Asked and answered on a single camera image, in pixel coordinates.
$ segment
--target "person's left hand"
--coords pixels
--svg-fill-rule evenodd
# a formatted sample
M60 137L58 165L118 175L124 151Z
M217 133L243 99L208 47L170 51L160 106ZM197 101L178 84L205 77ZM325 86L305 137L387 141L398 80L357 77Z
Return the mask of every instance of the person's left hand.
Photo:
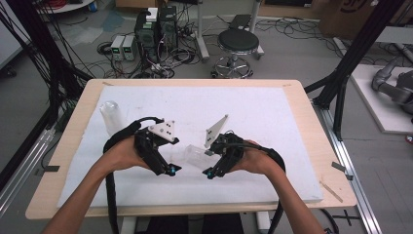
M106 151L106 153L97 160L96 164L101 166L108 173L135 166L149 169L143 159L137 155L133 142L134 136L119 141Z

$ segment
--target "wooden table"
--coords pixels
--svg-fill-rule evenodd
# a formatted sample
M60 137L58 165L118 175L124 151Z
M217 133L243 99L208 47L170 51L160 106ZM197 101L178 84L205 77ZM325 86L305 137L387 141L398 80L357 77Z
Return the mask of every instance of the wooden table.
M279 87L283 88L297 127L307 148L310 160L319 180L324 199L308 204L309 208L351 207L356 197L345 175L331 167L338 163L319 119L301 84L296 80L123 80L95 79L89 81L76 109L61 137L50 165L59 165L57 173L45 173L27 208L29 219L51 218L57 211L57 200L64 186L66 175L89 119L94 112L100 92L105 86L180 86L180 87ZM118 215L177 215L217 214L269 211L274 203L232 205L185 205L119 208ZM105 216L106 208L91 208L86 216Z

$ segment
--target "forearm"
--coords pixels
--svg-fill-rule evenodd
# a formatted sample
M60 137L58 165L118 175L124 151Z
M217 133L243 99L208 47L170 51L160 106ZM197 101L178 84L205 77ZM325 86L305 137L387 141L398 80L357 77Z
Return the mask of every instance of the forearm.
M46 226L43 233L77 233L106 172L91 167L85 178Z
M319 221L301 200L282 169L273 166L265 175L276 189L294 233L323 233Z

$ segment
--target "black stool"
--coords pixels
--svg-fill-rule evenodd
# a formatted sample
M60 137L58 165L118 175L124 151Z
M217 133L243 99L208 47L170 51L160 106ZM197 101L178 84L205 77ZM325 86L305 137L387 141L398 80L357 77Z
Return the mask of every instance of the black stool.
M218 36L218 46L231 53L231 56L220 58L215 63L215 69L211 72L213 78L218 75L225 78L245 78L252 75L249 63L238 57L252 54L258 49L259 40L252 32L237 28L225 30Z

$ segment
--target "round stool seat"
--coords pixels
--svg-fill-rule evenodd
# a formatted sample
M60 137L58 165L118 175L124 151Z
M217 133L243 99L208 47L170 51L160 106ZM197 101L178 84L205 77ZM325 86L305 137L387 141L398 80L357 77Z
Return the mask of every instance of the round stool seat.
M231 28L218 36L219 47L234 54L251 54L259 46L258 38L249 31Z

